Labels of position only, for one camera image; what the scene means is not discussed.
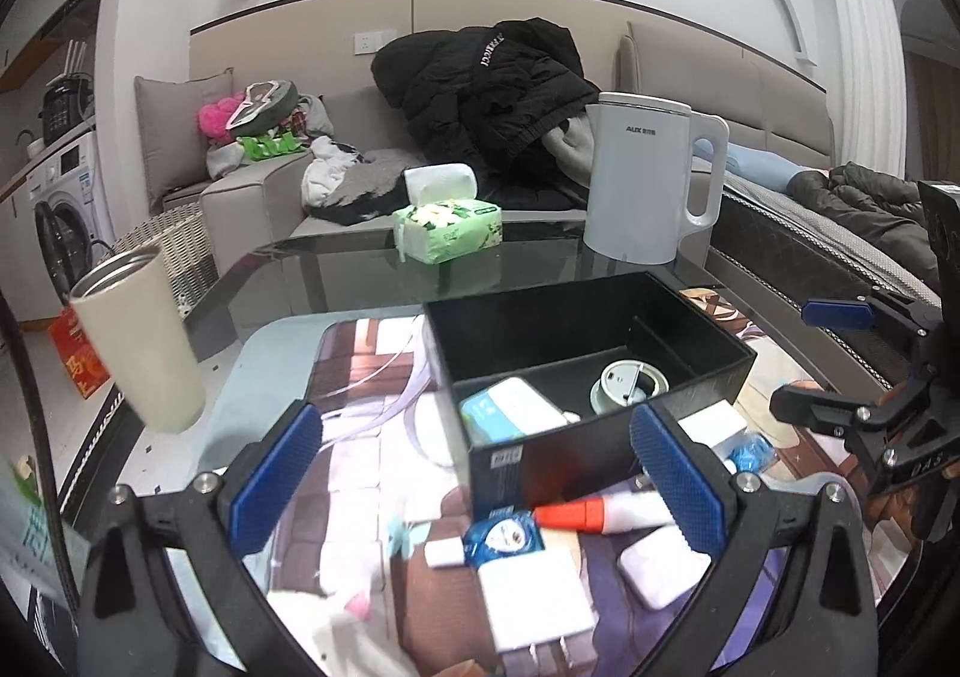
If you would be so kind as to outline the person's right hand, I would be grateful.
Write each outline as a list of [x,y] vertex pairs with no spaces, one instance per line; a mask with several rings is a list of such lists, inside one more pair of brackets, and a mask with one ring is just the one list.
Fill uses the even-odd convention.
[[912,546],[939,542],[953,528],[958,513],[958,477],[945,472],[928,475],[918,484],[895,492],[867,492],[862,498],[864,529],[893,521]]

